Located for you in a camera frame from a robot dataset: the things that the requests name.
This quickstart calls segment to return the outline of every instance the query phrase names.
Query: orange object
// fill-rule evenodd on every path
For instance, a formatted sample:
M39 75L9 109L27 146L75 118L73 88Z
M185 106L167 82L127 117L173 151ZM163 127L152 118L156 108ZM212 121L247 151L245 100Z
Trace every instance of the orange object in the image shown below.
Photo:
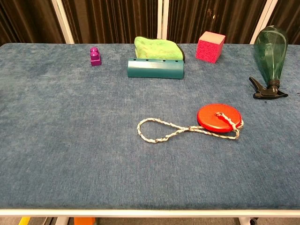
M223 117L216 116L216 113L224 113L238 127L242 122L242 116L238 110L230 105L211 104L202 107L198 114L198 123L205 129L217 132L227 133L233 130L232 126L224 120Z
M94 225L94 217L74 217L74 225Z

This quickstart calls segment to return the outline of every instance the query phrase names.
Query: pink sponge cube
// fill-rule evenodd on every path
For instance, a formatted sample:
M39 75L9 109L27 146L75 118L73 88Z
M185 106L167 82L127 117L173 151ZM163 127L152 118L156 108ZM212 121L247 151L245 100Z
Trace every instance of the pink sponge cube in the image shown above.
M222 52L225 35L206 31L198 41L196 58L216 63Z

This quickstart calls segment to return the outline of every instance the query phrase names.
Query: blue carpeted table surface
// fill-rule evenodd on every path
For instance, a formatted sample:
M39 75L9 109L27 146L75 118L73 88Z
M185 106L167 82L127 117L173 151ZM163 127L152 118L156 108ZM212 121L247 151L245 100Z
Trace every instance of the blue carpeted table surface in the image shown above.
M289 45L276 100L252 45L224 45L216 64L186 55L183 80L128 78L134 45L0 47L1 209L300 209L300 45ZM199 108L234 106L238 140L185 132L150 144L139 121L197 125ZM149 122L160 138L174 129Z

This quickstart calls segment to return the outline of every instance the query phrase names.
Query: dark curtain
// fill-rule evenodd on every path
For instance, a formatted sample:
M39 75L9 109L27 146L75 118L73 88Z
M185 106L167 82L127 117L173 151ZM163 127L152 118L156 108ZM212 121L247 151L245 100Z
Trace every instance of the dark curtain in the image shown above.
M300 45L300 0L278 0L268 25L285 30L289 44Z
M62 0L75 43L157 37L158 0Z
M0 0L0 44L65 43L51 0Z
M249 44L266 0L170 0L167 39L197 43L205 31Z

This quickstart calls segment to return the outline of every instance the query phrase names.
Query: floor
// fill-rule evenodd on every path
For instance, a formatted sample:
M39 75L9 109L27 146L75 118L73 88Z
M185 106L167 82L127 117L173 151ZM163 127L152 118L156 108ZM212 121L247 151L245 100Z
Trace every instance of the floor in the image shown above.
M19 217L0 217L0 225L18 225ZM45 218L31 218L28 225L43 225ZM48 218L44 225L55 225ZM97 225L239 225L236 218L98 218ZM300 218L260 218L258 225L300 225Z

